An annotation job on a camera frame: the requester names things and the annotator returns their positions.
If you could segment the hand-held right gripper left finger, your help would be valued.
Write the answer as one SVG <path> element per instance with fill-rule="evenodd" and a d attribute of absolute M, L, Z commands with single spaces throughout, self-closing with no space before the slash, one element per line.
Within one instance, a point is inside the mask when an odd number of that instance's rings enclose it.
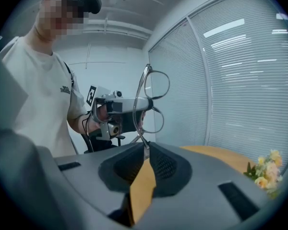
<path fill-rule="evenodd" d="M 144 163 L 144 146 L 125 146 L 54 158 L 55 197 L 67 230 L 150 230 L 133 222 L 131 185 Z"/>

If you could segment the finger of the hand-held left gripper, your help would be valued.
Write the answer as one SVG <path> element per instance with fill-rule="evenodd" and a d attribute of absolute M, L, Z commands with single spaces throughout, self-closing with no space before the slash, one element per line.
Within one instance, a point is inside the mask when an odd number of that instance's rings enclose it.
<path fill-rule="evenodd" d="M 122 111 L 123 112 L 132 112 L 135 111 L 148 111 L 153 107 L 153 100 L 147 97 L 138 97 L 138 98 L 121 98 L 122 102 Z"/>

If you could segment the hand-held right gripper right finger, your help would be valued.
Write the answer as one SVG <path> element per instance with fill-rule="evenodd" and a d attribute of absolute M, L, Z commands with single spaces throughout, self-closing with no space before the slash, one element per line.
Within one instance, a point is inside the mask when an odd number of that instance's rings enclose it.
<path fill-rule="evenodd" d="M 169 149 L 189 161 L 192 176 L 176 195 L 154 198 L 156 177 L 145 160 L 134 180 L 134 230 L 228 230 L 242 223 L 246 203 L 256 213 L 269 201 L 244 175 L 247 157 L 211 146 Z"/>

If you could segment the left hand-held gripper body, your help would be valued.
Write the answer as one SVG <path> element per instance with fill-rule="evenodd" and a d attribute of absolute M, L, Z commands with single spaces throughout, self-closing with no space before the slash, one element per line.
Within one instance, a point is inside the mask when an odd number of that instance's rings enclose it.
<path fill-rule="evenodd" d="M 101 136 L 97 139 L 111 140 L 123 133 L 136 131 L 132 120 L 132 112 L 122 111 L 121 98 L 124 97 L 120 91 L 111 92 L 100 86 L 91 86 L 87 103 L 91 106 L 92 118 L 96 109 L 103 104 L 107 105 L 108 111 L 108 120 L 100 124 Z"/>

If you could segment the thin metal-frame eyeglasses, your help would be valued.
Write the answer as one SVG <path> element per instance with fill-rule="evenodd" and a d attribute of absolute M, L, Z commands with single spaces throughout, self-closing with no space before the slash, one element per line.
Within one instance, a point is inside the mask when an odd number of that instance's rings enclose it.
<path fill-rule="evenodd" d="M 165 97 L 170 89 L 169 76 L 159 70 L 153 69 L 147 64 L 140 77 L 138 89 L 132 105 L 132 120 L 134 127 L 144 145 L 144 150 L 149 151 L 149 141 L 144 134 L 156 134 L 164 127 L 163 113 L 154 104 L 155 101 Z M 153 131 L 143 128 L 144 115 L 151 112 L 157 117 L 157 123 Z"/>

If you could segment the person's left forearm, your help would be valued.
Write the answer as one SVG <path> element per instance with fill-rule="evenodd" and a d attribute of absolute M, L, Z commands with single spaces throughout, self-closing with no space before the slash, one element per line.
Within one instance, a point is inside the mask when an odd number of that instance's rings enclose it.
<path fill-rule="evenodd" d="M 97 130 L 93 129 L 94 121 L 91 114 L 80 115 L 78 117 L 68 115 L 67 122 L 69 126 L 79 134 L 89 134 Z"/>

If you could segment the person's left hand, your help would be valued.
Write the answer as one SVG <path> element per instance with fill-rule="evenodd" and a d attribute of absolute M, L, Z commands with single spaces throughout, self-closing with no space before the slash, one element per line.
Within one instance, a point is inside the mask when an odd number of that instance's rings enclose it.
<path fill-rule="evenodd" d="M 93 129 L 94 130 L 99 129 L 100 128 L 100 124 L 102 122 L 107 121 L 107 120 L 108 120 L 107 105 L 103 104 L 100 107 L 98 107 L 96 109 L 96 111 L 94 112 L 94 115 L 93 115 L 93 121 L 94 121 Z"/>

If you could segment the black office chair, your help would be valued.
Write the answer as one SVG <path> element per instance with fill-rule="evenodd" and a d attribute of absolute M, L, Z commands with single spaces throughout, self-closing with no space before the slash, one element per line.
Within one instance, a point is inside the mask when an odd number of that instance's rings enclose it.
<path fill-rule="evenodd" d="M 84 152 L 84 154 L 107 150 L 116 147 L 116 145 L 112 144 L 111 140 L 96 139 L 97 137 L 101 136 L 100 129 L 89 133 L 89 135 L 81 134 L 81 136 L 87 145 L 87 150 Z"/>

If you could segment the white window blind panel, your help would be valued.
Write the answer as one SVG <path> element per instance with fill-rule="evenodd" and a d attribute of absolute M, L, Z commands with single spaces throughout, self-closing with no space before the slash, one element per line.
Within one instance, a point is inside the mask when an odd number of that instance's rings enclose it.
<path fill-rule="evenodd" d="M 167 95 L 154 102 L 164 115 L 156 141 L 174 146 L 204 145 L 208 94 L 198 42 L 183 20 L 149 51 L 150 64 L 169 76 Z"/>
<path fill-rule="evenodd" d="M 210 146 L 288 162 L 288 21 L 269 0 L 218 0 L 191 17 L 211 83 Z"/>

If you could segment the beige t-shirt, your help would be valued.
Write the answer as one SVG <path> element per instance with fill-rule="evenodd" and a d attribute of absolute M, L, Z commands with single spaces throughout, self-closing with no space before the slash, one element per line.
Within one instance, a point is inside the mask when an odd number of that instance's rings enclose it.
<path fill-rule="evenodd" d="M 53 157 L 74 155 L 67 120 L 87 113 L 75 74 L 68 71 L 58 54 L 36 52 L 23 37 L 12 39 L 0 57 L 28 95 L 14 131 L 48 148 Z"/>

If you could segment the yellow flower bouquet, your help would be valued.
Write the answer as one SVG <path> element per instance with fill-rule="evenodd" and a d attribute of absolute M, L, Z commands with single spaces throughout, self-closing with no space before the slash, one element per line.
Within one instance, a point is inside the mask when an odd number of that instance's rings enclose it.
<path fill-rule="evenodd" d="M 283 179 L 280 173 L 281 166 L 280 152 L 272 149 L 268 156 L 259 157 L 256 165 L 251 166 L 248 162 L 247 169 L 243 174 L 263 189 L 271 199 L 275 199 L 279 195 L 278 184 Z"/>

